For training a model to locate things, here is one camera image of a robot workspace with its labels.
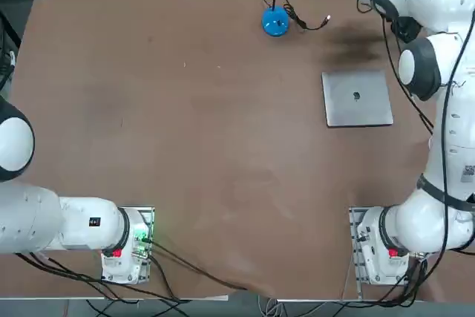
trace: black label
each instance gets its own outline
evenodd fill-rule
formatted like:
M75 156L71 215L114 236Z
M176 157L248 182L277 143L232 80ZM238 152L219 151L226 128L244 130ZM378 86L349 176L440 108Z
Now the black label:
M89 226L100 226L101 218L100 217L91 217L89 218Z

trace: black joint ring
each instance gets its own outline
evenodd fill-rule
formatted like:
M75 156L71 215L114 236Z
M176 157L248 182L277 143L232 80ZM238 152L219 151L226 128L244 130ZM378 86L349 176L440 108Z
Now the black joint ring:
M128 233L131 230L131 222L128 218L127 212L122 207L117 207L117 209L119 210L120 213L122 213L122 216L124 218L124 232L122 233L122 237L120 237L119 242L115 246L113 246L110 249L104 249L102 251L102 254L104 254L107 257L111 257L112 252L116 250L124 249L125 245L127 244Z

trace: wire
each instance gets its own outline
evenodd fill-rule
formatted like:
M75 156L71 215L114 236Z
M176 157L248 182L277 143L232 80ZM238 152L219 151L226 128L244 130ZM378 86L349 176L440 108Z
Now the wire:
M92 305L92 303L89 300L85 300L85 301L86 301L86 304L88 304L90 308L92 308L94 311L97 312L97 316L112 317L111 315L108 315L107 313L104 312L105 309L103 311L98 310L94 305Z
M309 311L307 311L305 313L301 313L300 315L296 315L294 317L308 317L311 314L313 314L314 312L317 312L318 310L320 310L325 304L327 304L327 302L324 302L323 304L319 304L318 306L313 307Z
M24 256L23 254L16 254L16 256L18 256L19 258L21 258L23 261L25 261L26 263L28 263L29 265L37 268L37 269L40 269L41 271L44 271L44 272L48 272L52 275L57 275L57 276L61 276L63 278L69 278L70 280L75 280L75 281L82 281L82 282L86 282L86 283L98 283L98 284L107 284L107 285L114 285L114 286L118 286L118 287L121 287L121 288L124 288L124 289L127 289L127 290L131 290L131 291L135 291L135 292L138 292L138 293L144 293L146 295L151 295L151 296L154 296L154 297L158 297L160 298L160 302L166 304L168 307L171 307L172 304L171 302L173 302L174 300L168 298L168 297L165 297L163 295L159 295L158 293L153 293L152 291L147 291L147 290L141 290L141 289L138 289L136 287L132 287L130 285L125 285L125 284L119 284L117 282L113 282L113 281L106 281L106 280L99 280L99 279L95 279L95 278L92 278L86 274L79 274L77 272L68 272L67 270L65 271L57 271L58 269L52 267L51 265L47 265L47 264L38 264L34 261L31 261L30 259L28 259L26 256ZM97 289L97 287L94 287L95 290L98 290L99 293L101 293L101 295L105 295L102 291L100 291L99 289ZM125 300L122 300L120 297L117 296L117 298L121 301L121 302L124 302ZM186 313L184 313L180 308L178 307L175 307L174 308L178 313L180 313L182 316L185 316L185 317L189 317Z
M348 306L348 302L346 304L342 304L340 306L340 308L338 309L338 311L336 311L335 313L333 313L333 316L332 317L336 317L346 306Z
M284 311L283 304L280 304L275 298L269 298L266 303L266 310L261 307L261 297L258 295L258 307L262 317L281 317Z
M383 37L384 37L384 44L386 46L387 57L389 59L390 65L391 65L391 69L393 70L394 77L396 78L396 80L399 84L399 87L401 88L402 92L406 96L407 100L414 107L414 109L416 109L417 113L419 114L419 117L421 118L422 122L424 123L424 126L427 128L427 130L430 132L430 134L432 134L433 133L433 131L432 131L432 129L433 129L432 122L429 120L429 118L426 117L424 112L418 107L418 105L411 98L411 96L409 94L409 91L404 87L404 84L401 82L401 79L399 78L399 75L396 71L396 68L394 67L393 57L391 56L391 51L389 49L389 44L388 44L388 41L387 41L386 25L385 25L383 17L381 17L381 21L382 21Z
M175 309L179 304L175 304L174 306L170 306L169 308L167 308L166 310L162 311L162 312L158 312L150 317L158 317L158 316L161 316L161 315L164 315L165 313L167 313L168 311L170 310L173 310Z
M112 306L113 304L115 304L116 302L119 302L119 300L113 300L113 301L109 302L109 304L108 304L107 306L105 306L105 307L102 309L101 313L98 314L96 317L99 317L100 315L104 315L104 312L105 312L110 306Z
M150 243L152 245L155 245L157 248L163 250L164 252L167 252L169 255L171 255L172 257L176 258L178 261L181 261L182 263L184 263L187 267L191 268L192 270L194 270L195 272L198 272L200 273L201 275L204 275L206 276L207 278L209 278L210 280L213 280L223 286L226 286L226 287L229 287L231 289L235 289L235 290L243 290L243 291L247 291L247 288L245 287L242 287L242 286L238 286L236 284L231 284L227 281L223 281L219 278L217 278L216 276L213 276L211 274L209 274L208 272L206 272L205 270L193 265L192 263L189 263L188 261L186 261L185 259L181 258L180 256L178 256L177 254L175 254L174 252L166 249L164 246L150 240L150 239L142 239L142 241L146 242L146 243Z
M459 254L463 254L463 255L472 255L472 256L475 255L475 252L464 252L463 250L455 250L455 249L452 249L452 251L458 252Z
M272 6L267 0L263 0L263 2L266 3L268 7ZM328 24L328 21L330 20L330 15L328 15L325 17L325 19L321 22L319 26L308 27L307 23L298 17L297 13L295 12L295 8L290 4L289 0L285 0L283 8L287 15L304 30L320 30L323 26Z
M175 301L180 302L180 299L171 290L170 284L168 283L168 280L166 279L165 271L163 270L162 266L158 263L157 259L154 258L153 256L150 256L149 259L160 271L160 274L162 276L162 280L163 280L163 283L165 284L168 295L171 298L173 298Z

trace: blue object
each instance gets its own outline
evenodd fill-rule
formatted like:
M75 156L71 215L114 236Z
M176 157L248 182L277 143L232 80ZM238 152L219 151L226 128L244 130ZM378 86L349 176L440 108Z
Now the blue object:
M262 27L270 36L282 36L289 29L289 16L282 7L270 7L262 14Z

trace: label sticker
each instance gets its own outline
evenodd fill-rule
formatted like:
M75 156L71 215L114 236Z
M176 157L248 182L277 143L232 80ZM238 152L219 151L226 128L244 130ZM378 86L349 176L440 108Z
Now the label sticker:
M462 183L472 183L475 176L475 166L474 165L465 165L462 171L462 178L460 182Z

